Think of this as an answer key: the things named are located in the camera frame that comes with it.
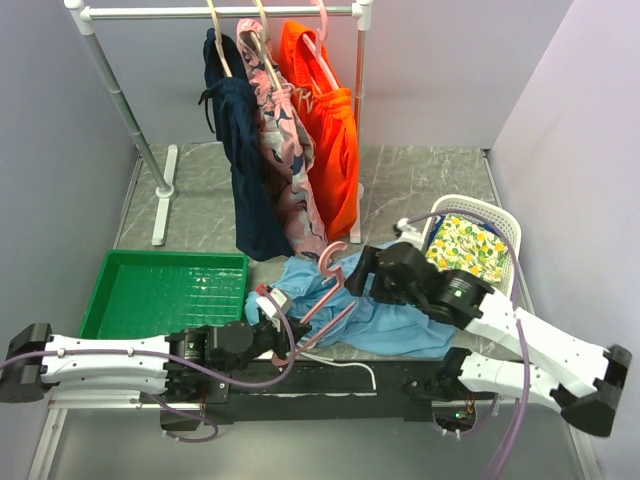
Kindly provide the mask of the pink plastic hanger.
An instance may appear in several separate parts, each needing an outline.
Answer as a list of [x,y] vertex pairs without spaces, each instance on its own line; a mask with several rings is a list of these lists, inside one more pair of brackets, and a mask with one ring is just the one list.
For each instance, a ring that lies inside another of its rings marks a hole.
[[[336,252],[342,252],[346,250],[348,245],[344,241],[335,241],[328,245],[319,257],[317,266],[319,272],[326,279],[334,279],[335,283],[332,288],[305,314],[300,320],[301,324],[309,324],[312,318],[320,311],[320,309],[343,287],[346,280],[343,269],[340,266],[332,265],[332,256]],[[280,359],[276,354],[272,355],[272,364],[276,367],[282,367],[292,364],[295,358],[310,348],[314,347],[318,341],[320,341],[326,333],[332,329],[336,323],[341,320],[355,305],[355,302],[351,302],[345,307],[336,317],[334,317],[328,324],[321,328],[315,335],[313,335],[302,347],[297,347],[293,342],[290,342],[290,353],[285,359]]]

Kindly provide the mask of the light blue shorts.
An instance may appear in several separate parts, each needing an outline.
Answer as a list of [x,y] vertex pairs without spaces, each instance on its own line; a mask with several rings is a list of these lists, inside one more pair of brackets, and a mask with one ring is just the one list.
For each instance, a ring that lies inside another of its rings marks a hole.
[[[291,298],[289,313],[302,318],[334,284],[325,279],[315,262],[295,257],[284,263],[280,279],[272,286]],[[456,334],[453,326],[438,323],[410,305],[378,303],[368,293],[355,297],[345,289],[313,316],[311,333],[318,333],[349,304],[354,307],[325,333],[319,347],[344,343],[376,355],[439,359]]]

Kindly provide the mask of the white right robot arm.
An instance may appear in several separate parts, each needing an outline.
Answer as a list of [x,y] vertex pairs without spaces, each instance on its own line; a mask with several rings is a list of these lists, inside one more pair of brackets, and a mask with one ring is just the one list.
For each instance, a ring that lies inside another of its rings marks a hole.
[[468,272],[438,270],[406,242],[365,247],[345,287],[353,296],[415,307],[516,356],[497,360],[453,347],[435,373],[405,385],[407,394],[452,401],[494,393],[545,406],[586,434],[611,435],[632,361],[628,349],[580,340]]

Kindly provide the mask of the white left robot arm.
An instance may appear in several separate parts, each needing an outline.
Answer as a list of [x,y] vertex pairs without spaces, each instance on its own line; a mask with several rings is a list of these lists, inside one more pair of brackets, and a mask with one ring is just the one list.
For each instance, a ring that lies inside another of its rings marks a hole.
[[311,330],[296,318],[279,326],[233,321],[134,339],[79,339],[33,323],[8,345],[1,364],[1,400],[30,403],[49,391],[134,391],[184,402],[210,380],[234,384],[231,373],[266,352],[280,358]]

